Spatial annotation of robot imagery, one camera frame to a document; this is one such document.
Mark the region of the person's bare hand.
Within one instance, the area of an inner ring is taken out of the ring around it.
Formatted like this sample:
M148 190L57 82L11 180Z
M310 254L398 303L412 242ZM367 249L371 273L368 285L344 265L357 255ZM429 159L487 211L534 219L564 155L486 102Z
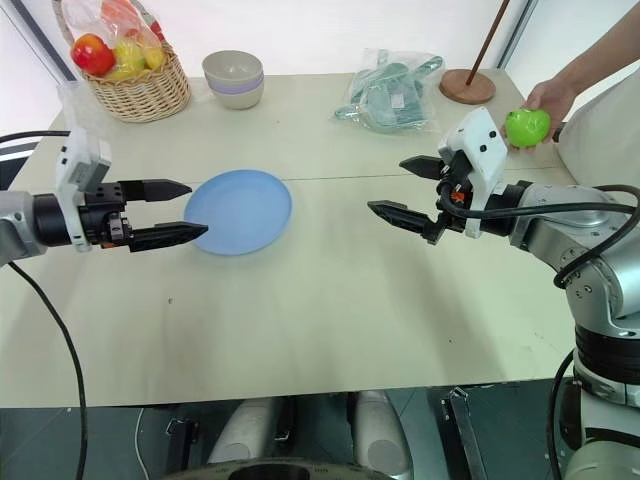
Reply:
M563 123L573 107L577 96L578 94L568 81L556 77L538 83L530 92L521 107L527 110L542 109L550 116L550 130L542 140L543 143L552 139L555 130Z

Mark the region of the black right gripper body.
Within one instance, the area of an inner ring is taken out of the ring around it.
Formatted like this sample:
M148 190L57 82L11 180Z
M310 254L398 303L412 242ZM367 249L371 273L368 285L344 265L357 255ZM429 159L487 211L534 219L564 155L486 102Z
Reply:
M473 198L473 186L469 180L473 167L463 151L455 151L439 165L438 185L436 187L439 200L437 208L448 218L447 228L463 233L467 219L453 213L452 207L469 210Z

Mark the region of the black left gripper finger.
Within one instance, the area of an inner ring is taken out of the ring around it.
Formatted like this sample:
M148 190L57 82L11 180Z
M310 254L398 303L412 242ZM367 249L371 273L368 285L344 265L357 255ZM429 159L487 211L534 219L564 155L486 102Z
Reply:
M122 192L127 201L162 202L189 194L192 189L173 180L146 179L123 181Z
M207 225L190 222L169 222L131 231L128 247L131 252L168 248L189 243L209 230Z

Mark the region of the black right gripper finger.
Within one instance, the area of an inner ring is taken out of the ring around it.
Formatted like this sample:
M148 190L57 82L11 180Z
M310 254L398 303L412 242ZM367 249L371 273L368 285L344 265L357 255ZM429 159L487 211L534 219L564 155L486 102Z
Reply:
M443 217L432 220L427 214L410 210L406 205L388 200L368 201L368 208L393 227L420 235L435 245L443 234Z
M399 166L421 178L440 179L443 161L437 157L417 155L402 160Z

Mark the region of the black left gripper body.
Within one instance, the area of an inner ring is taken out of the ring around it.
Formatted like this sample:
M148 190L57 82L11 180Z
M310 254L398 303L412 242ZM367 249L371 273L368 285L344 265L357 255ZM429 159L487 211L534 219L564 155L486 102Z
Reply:
M128 246L132 227L123 216L126 207L124 189L119 182L100 184L93 193L83 194L78 208L85 237L90 245L101 248Z

